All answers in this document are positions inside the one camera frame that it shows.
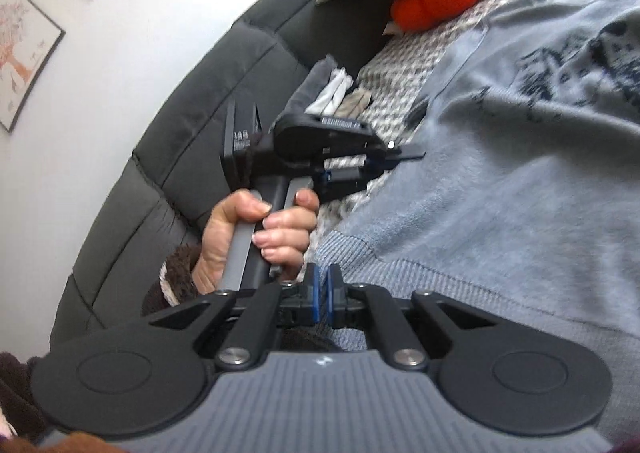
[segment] grip handle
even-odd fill
[[[290,180],[284,176],[269,176],[256,179],[252,194],[260,200],[270,203],[271,212],[288,209],[293,206],[296,193],[313,184],[311,178],[303,177]],[[262,223],[247,224],[240,222],[234,230],[231,245],[222,274],[219,290],[258,289],[261,285],[279,276],[282,268],[272,267],[266,261],[260,249],[252,242],[255,231],[263,229]]]

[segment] picture frame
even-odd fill
[[[32,0],[0,0],[0,124],[7,132],[64,35]]]

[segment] brown fuzzy sleeve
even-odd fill
[[[0,453],[126,453],[86,433],[72,433],[62,442],[45,449],[36,448],[23,439],[14,439],[0,444]]]
[[[199,245],[181,245],[162,264],[159,279],[145,295],[142,315],[146,316],[198,296],[191,271],[198,262]]]
[[[0,354],[0,404],[7,421],[19,436],[35,439],[48,423],[31,394],[31,372],[38,358],[26,364],[7,352]]]

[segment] dark gray cloth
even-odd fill
[[[399,166],[318,261],[584,344],[614,378],[600,430],[637,434],[640,0],[517,0],[450,46],[427,102],[425,159]]]
[[[287,101],[287,105],[276,118],[276,121],[283,113],[305,113],[307,107],[318,99],[320,92],[329,84],[331,72],[337,67],[338,63],[332,55],[328,55],[316,63],[302,84],[293,92],[293,95]]]

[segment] checkered blanket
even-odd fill
[[[360,86],[370,90],[374,102],[359,120],[370,123],[383,140],[404,136],[404,119],[427,77],[444,52],[461,34],[473,28],[496,8],[513,0],[482,0],[456,19],[423,33],[396,36],[358,75]],[[330,167],[362,163],[357,158],[336,159]],[[319,240],[345,216],[361,205],[382,186],[386,176],[369,184],[367,192],[351,195],[321,208],[318,229],[312,234],[305,261],[313,261]]]

